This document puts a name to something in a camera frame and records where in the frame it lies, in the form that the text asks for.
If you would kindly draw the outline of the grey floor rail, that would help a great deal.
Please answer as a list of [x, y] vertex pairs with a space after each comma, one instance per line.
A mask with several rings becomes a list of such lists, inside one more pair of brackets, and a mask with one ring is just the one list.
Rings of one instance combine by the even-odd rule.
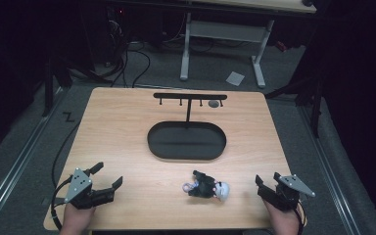
[[67, 88], [57, 88], [52, 93], [54, 104], [49, 111], [44, 111], [45, 89], [40, 89], [32, 105], [16, 119], [1, 142], [0, 211], [29, 163], [36, 143], [53, 114], [53, 110], [64, 99], [68, 91]]
[[333, 169], [328, 161], [326, 152], [321, 144], [318, 137], [313, 134], [310, 125], [310, 117], [307, 113], [306, 108], [297, 107], [298, 113], [304, 122], [306, 131], [308, 132], [309, 138], [316, 150], [316, 157], [319, 161], [321, 172], [324, 175], [325, 182], [327, 184], [329, 193], [334, 202], [335, 208], [338, 212], [340, 219], [347, 231], [348, 235], [361, 235], [359, 227], [353, 217], [353, 213], [350, 209], [348, 200], [344, 195], [344, 192], [335, 176]]

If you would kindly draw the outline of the black and white doll keychain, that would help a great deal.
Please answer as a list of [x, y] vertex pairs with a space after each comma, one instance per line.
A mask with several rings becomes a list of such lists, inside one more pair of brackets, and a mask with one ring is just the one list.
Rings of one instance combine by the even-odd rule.
[[203, 172], [194, 170], [195, 178], [193, 183], [184, 183], [182, 190], [191, 197], [216, 198], [221, 202], [228, 199], [230, 186], [226, 182], [217, 181]]

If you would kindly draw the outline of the black metal stand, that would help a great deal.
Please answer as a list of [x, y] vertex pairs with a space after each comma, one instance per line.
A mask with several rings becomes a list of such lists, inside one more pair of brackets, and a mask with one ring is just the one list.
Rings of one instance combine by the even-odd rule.
[[297, 106], [304, 106], [311, 104], [311, 115], [309, 119], [309, 126], [312, 134], [318, 138], [318, 122], [321, 115], [320, 105], [322, 98], [324, 79], [322, 77], [308, 77], [296, 82], [292, 82], [277, 90], [269, 92], [264, 95], [266, 99], [273, 99], [282, 94], [296, 93], [295, 104]]
[[48, 117], [54, 107], [54, 80], [57, 80], [61, 88], [70, 88], [72, 86], [72, 78], [69, 69], [74, 69], [86, 77], [101, 83], [109, 83], [101, 75], [96, 74], [94, 71], [88, 70], [83, 66], [69, 60], [66, 57], [51, 56], [45, 64], [45, 103], [43, 116]]

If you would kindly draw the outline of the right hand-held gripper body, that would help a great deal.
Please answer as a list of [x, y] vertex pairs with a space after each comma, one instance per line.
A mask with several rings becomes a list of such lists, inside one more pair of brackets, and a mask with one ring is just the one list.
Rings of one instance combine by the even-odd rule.
[[278, 198], [278, 205], [274, 207], [283, 212], [294, 210], [300, 202], [301, 195], [315, 196], [315, 193], [296, 174], [282, 176], [281, 182], [277, 182], [275, 192]]

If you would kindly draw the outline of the person's left hand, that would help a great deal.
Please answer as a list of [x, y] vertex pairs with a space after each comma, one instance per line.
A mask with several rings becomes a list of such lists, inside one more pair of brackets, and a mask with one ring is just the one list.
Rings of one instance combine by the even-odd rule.
[[65, 206], [60, 235], [82, 235], [89, 226], [96, 209], [79, 210], [71, 204]]

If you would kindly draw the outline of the black hook rack with oval tray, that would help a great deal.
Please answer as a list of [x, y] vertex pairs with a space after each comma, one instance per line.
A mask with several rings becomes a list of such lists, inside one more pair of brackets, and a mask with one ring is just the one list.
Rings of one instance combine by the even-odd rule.
[[204, 101], [216, 102], [222, 107], [225, 94], [189, 94], [157, 92], [153, 96], [163, 103], [163, 99], [187, 101], [186, 119], [168, 120], [156, 123], [147, 135], [150, 151], [163, 160], [212, 161], [218, 158], [226, 147], [226, 135], [216, 124], [191, 120], [194, 100], [203, 106]]

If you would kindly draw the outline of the white paper sheet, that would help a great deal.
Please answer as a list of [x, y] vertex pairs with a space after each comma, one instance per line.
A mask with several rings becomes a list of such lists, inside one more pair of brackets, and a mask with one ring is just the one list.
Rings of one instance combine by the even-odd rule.
[[226, 78], [226, 81], [231, 85], [239, 86], [242, 83], [244, 78], [245, 77], [242, 74], [233, 71], [232, 73], [228, 75], [228, 77]]

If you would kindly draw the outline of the person's right hand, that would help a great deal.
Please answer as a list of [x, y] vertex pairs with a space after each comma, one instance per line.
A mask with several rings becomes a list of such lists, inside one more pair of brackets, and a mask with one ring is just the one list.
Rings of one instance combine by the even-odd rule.
[[300, 235], [303, 229], [302, 213], [299, 210], [281, 211], [263, 201], [269, 213], [275, 235]]

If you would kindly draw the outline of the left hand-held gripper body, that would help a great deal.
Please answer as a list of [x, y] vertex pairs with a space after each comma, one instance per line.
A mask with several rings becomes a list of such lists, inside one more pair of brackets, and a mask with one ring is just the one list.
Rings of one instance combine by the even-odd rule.
[[93, 208], [91, 200], [93, 182], [89, 175], [90, 171], [88, 169], [82, 170], [77, 168], [74, 171], [65, 196], [66, 204], [72, 204], [79, 210]]

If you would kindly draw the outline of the white metal frame desk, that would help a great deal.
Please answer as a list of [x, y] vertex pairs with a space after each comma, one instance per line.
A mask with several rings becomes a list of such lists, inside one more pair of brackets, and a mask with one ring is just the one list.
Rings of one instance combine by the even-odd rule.
[[[229, 10], [262, 10], [264, 13], [315, 14], [317, 9], [313, 0], [186, 0], [189, 7], [214, 5], [227, 7]], [[180, 79], [189, 77], [190, 40], [192, 37], [223, 39], [231, 41], [257, 43], [257, 53], [251, 57], [255, 78], [259, 88], [265, 87], [261, 70], [262, 58], [275, 19], [270, 17], [263, 25], [245, 25], [243, 23], [219, 23], [212, 20], [193, 20], [191, 14], [185, 17], [184, 50], [182, 54]]]

